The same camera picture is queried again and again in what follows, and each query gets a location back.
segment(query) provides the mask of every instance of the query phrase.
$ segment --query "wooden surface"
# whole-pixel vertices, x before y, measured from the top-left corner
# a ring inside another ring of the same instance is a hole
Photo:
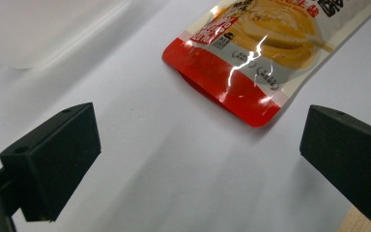
[[[371,232],[371,221],[353,206],[338,232]]]

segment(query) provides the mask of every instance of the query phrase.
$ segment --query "yellow sauce image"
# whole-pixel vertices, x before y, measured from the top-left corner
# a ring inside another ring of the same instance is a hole
[[[293,3],[254,0],[248,6],[231,6],[215,18],[223,16],[239,18],[226,31],[234,35],[233,43],[287,68],[304,69],[319,48],[329,50],[319,41],[313,18]]]

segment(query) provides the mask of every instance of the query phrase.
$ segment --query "food pouch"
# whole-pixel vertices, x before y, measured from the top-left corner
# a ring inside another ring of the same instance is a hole
[[[261,127],[370,15],[366,0],[223,0],[162,57],[196,90]]]

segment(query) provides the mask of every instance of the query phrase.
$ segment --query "white table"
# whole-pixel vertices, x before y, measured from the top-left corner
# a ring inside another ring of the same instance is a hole
[[[49,65],[0,63],[0,152],[64,108],[93,102],[102,153],[56,222],[18,231],[335,231],[348,200],[300,155],[310,104],[371,125],[371,18],[270,124],[202,97],[161,53],[215,0],[149,0]]]

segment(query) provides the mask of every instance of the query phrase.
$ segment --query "plastic packaging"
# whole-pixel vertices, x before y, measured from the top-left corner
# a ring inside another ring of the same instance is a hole
[[[130,0],[2,0],[0,60],[42,66],[88,37]]]
[[[364,0],[223,0],[171,43],[163,60],[261,127],[370,15]]]

